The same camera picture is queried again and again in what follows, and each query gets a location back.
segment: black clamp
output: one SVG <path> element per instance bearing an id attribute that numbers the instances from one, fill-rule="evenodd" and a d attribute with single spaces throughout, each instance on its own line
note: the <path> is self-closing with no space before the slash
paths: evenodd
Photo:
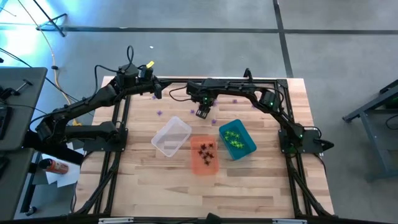
<path id="1" fill-rule="evenodd" d="M 251 72 L 250 72 L 249 68 L 245 69 L 244 74 L 243 74 L 243 78 L 247 78 L 247 77 L 249 77 L 249 83 L 252 83 L 253 82 L 253 76 L 251 75 Z"/>
<path id="2" fill-rule="evenodd" d="M 7 98 L 9 98 L 10 96 L 19 96 L 19 95 L 21 94 L 21 93 L 20 93 L 20 90 L 21 90 L 22 88 L 24 88 L 26 85 L 32 86 L 33 84 L 32 84 L 30 81 L 24 79 L 24 84 L 22 84 L 22 85 L 21 85 L 20 87 L 18 87 L 18 89 L 16 89 L 16 90 L 14 90 L 13 88 L 2 89 L 2 88 L 0 87 L 0 100 L 1 100 L 2 102 L 5 102 L 5 101 L 7 100 Z"/>

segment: gray floor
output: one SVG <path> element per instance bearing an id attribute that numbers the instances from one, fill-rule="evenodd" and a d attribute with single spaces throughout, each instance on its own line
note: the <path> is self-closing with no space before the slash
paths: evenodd
<path id="1" fill-rule="evenodd" d="M 53 16 L 68 13 L 69 25 L 276 28 L 271 0 L 43 3 Z M 11 18 L 2 12 L 0 22 L 14 19 L 31 23 L 17 4 L 10 1 L 8 7 L 18 17 Z M 44 21 L 34 5 L 28 8 Z M 280 8 L 287 29 L 398 28 L 395 0 L 284 0 L 280 1 Z M 155 61 L 156 75 L 240 77 L 249 67 L 256 77 L 286 77 L 277 34 L 69 32 L 66 38 L 55 32 L 46 35 L 61 68 L 60 83 L 75 97 L 92 94 L 96 64 L 117 67 L 126 63 L 129 44 L 135 48 L 137 64 Z M 333 206 L 340 217 L 383 222 L 398 219 L 398 179 L 365 181 L 364 176 L 377 172 L 379 166 L 362 124 L 341 120 L 397 78 L 396 40 L 396 35 L 287 35 L 294 77 L 305 79 L 315 124 L 324 138 L 336 145 L 325 153 L 325 163 Z M 35 30 L 0 31 L 0 47 L 33 66 L 51 66 L 48 47 Z M 22 66 L 4 59 L 5 65 Z M 104 75 L 111 74 L 100 71 L 99 80 Z M 53 79 L 51 72 L 47 76 Z M 50 111 L 64 103 L 62 95 L 46 83 L 37 107 Z M 80 118 L 85 124 L 91 120 L 89 115 Z M 71 197 L 71 187 L 40 186 L 33 201 L 40 211 L 33 217 L 66 214 Z"/>

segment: butcher block tabletop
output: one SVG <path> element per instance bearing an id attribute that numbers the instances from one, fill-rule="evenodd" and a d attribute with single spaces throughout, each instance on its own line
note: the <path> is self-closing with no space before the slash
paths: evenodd
<path id="1" fill-rule="evenodd" d="M 104 77 L 103 86 L 112 78 Z M 304 80 L 287 81 L 295 121 L 313 126 Z M 207 119 L 201 119 L 191 113 L 198 104 L 174 101 L 169 96 L 170 90 L 182 86 L 185 84 L 170 85 L 163 90 L 161 100 L 153 99 L 149 93 L 131 97 L 126 124 L 129 134 L 121 156 L 111 215 L 200 218 L 211 212 L 222 218 L 293 218 L 286 161 L 277 136 L 279 123 L 271 115 L 252 108 L 249 100 L 226 95 L 220 95 Z M 172 94 L 178 99 L 188 98 L 185 89 Z M 111 121 L 112 114 L 113 107 L 98 108 L 93 125 Z M 151 144 L 157 131 L 173 116 L 192 127 L 191 137 L 207 134 L 216 138 L 220 167 L 216 175 L 193 174 L 189 139 L 172 157 L 166 157 Z M 235 119 L 243 122 L 257 146 L 255 152 L 237 161 L 232 160 L 218 131 L 220 126 Z M 84 161 L 76 187 L 75 210 L 81 208 L 97 187 L 103 157 L 104 152 L 94 152 Z M 308 188 L 325 210 L 333 213 L 321 162 L 311 154 L 302 157 Z M 298 186 L 297 189 L 304 213 L 302 192 Z M 107 196 L 105 188 L 101 211 Z"/>

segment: white paper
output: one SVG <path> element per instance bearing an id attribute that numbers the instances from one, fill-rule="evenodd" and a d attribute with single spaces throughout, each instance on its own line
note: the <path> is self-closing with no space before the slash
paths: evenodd
<path id="1" fill-rule="evenodd" d="M 68 143 L 67 146 L 68 146 L 68 148 L 73 149 L 72 143 Z M 75 151 L 79 152 L 80 154 L 84 153 L 83 149 L 77 149 Z M 45 175 L 47 176 L 47 181 L 49 182 L 49 184 L 52 184 L 55 181 L 57 181 L 57 187 L 63 187 L 66 185 L 74 184 L 79 179 L 79 175 L 80 175 L 80 166 L 79 165 L 72 164 L 70 162 L 65 162 L 65 161 L 62 161 L 60 159 L 57 159 L 55 157 L 52 157 L 52 156 L 49 156 L 46 154 L 42 154 L 42 157 L 43 157 L 43 159 L 53 159 L 55 161 L 62 162 L 64 164 L 68 165 L 68 167 L 69 167 L 69 170 L 66 174 L 54 174 L 51 172 L 46 172 Z"/>

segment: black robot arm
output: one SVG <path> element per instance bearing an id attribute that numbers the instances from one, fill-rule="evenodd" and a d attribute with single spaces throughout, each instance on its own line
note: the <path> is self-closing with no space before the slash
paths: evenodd
<path id="1" fill-rule="evenodd" d="M 261 93 L 257 99 L 256 92 Z M 294 123 L 283 111 L 277 94 L 282 94 L 278 90 L 256 86 L 251 83 L 231 83 L 207 78 L 201 84 L 188 82 L 187 94 L 191 96 L 193 102 L 199 102 L 197 116 L 205 119 L 213 106 L 217 96 L 233 95 L 243 96 L 250 100 L 254 107 L 263 113 L 269 113 L 286 130 L 290 143 L 294 147 L 302 146 L 305 129 L 301 124 Z"/>
<path id="2" fill-rule="evenodd" d="M 71 139 L 104 138 L 117 140 L 118 130 L 111 122 L 97 126 L 67 126 L 68 122 L 102 106 L 113 106 L 127 95 L 155 93 L 162 98 L 162 90 L 169 85 L 161 83 L 153 74 L 152 63 L 140 67 L 125 65 L 119 68 L 116 76 L 96 94 L 71 105 L 55 109 L 36 127 L 37 134 L 44 144 L 62 144 Z"/>

